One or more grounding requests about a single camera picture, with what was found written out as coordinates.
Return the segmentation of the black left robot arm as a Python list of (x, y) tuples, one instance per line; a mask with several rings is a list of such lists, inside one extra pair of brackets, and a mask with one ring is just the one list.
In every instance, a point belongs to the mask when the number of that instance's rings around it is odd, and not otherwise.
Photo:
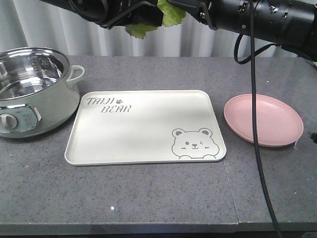
[(78, 14), (105, 29), (137, 24), (160, 27), (163, 21), (156, 0), (46, 0), (45, 3)]

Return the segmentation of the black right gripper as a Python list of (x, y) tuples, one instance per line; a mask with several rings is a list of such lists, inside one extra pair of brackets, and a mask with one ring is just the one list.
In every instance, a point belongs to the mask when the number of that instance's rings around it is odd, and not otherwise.
[(184, 10), (199, 23), (207, 25), (211, 30), (217, 30), (216, 25), (212, 22), (212, 0), (168, 0), (167, 2)]

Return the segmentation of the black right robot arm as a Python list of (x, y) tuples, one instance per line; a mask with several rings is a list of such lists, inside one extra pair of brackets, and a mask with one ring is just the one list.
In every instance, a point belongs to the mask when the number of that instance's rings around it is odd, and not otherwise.
[[(310, 61), (317, 60), (317, 6), (299, 0), (174, 0), (172, 4), (212, 30), (238, 33), (234, 52), (247, 35)], [(224, 107), (229, 127), (248, 142), (280, 147), (303, 134), (299, 115), (265, 95), (244, 94)]]

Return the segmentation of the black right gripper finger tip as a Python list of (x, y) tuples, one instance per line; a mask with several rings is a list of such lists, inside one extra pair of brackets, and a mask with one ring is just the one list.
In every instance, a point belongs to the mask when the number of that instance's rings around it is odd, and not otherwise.
[(316, 132), (313, 132), (311, 134), (311, 139), (313, 140), (314, 143), (317, 143), (317, 133)]

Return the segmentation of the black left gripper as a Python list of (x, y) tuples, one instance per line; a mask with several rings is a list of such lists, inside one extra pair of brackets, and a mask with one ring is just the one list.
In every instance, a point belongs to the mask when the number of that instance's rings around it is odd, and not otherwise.
[(137, 24), (160, 27), (163, 21), (157, 0), (73, 0), (71, 7), (82, 18), (107, 29)]

